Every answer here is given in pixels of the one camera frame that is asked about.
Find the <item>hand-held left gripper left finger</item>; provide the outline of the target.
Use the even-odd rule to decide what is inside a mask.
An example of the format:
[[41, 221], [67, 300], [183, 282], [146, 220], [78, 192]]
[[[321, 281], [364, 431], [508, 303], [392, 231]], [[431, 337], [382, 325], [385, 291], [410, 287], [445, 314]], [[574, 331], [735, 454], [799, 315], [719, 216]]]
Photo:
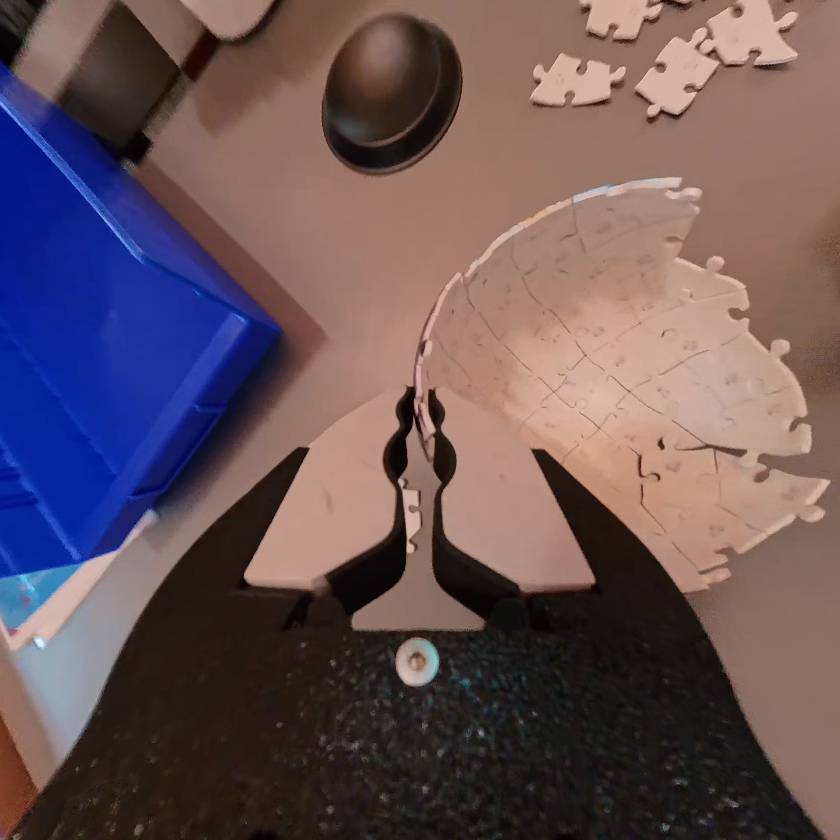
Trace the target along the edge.
[[399, 582], [413, 399], [410, 387], [378, 395], [309, 445], [245, 570], [249, 587], [331, 596], [353, 615]]

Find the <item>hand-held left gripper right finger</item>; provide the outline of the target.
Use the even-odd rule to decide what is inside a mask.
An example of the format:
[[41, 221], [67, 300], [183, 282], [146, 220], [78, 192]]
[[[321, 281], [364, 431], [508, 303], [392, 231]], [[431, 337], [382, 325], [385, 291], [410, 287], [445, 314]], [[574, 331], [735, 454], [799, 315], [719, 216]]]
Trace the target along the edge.
[[586, 592], [595, 575], [538, 461], [499, 419], [447, 388], [434, 422], [436, 582], [489, 618], [499, 602]]

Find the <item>half-built puzzle ball shell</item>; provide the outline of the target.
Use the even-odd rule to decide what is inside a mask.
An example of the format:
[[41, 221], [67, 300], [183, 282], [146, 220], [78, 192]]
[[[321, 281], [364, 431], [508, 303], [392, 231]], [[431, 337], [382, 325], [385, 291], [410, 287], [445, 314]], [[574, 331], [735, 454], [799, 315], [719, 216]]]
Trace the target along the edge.
[[510, 228], [440, 291], [413, 378], [427, 457], [432, 392], [453, 392], [557, 460], [683, 592], [820, 521], [831, 484], [761, 462], [811, 451], [806, 400], [723, 258], [679, 256], [700, 198], [678, 177], [604, 185]]

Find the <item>white printed box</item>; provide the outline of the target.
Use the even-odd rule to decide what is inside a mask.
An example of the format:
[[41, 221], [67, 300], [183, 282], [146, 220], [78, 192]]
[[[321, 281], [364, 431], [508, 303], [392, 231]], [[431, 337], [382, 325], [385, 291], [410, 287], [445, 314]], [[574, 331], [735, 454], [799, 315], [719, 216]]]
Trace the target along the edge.
[[2, 639], [11, 650], [44, 648], [91, 593], [112, 563], [148, 528], [158, 512], [147, 510], [114, 552], [85, 563], [1, 579]]

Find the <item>blue plastic bin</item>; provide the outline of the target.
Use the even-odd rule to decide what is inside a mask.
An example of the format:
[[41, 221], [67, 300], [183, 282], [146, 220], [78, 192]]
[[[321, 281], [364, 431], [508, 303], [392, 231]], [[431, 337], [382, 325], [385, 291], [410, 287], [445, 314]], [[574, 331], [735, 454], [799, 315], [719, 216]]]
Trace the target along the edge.
[[4, 66], [2, 576], [120, 547], [280, 336], [92, 134]]

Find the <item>black round stand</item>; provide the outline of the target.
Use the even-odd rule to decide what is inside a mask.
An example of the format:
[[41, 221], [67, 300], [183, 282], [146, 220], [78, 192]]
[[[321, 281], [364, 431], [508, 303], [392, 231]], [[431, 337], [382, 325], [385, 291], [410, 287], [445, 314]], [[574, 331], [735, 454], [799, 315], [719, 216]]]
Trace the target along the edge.
[[431, 153], [455, 119], [463, 69], [435, 24], [382, 14], [357, 28], [334, 58], [322, 97], [322, 131], [354, 172], [388, 175]]

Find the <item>dark brown chair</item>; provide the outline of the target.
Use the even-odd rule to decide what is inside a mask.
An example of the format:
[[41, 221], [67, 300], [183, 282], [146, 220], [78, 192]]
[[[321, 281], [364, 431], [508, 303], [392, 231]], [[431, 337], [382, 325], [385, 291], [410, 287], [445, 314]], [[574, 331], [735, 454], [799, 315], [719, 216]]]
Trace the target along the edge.
[[137, 2], [114, 2], [58, 96], [62, 111], [125, 169], [135, 170], [203, 74], [220, 42], [202, 24], [181, 33]]

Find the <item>white rounded device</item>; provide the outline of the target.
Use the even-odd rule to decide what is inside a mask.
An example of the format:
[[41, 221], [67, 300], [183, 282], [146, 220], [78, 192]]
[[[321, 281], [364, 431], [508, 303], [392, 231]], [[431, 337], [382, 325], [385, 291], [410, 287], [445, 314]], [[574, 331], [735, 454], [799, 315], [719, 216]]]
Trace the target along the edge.
[[237, 43], [259, 31], [281, 1], [180, 1], [218, 40]]

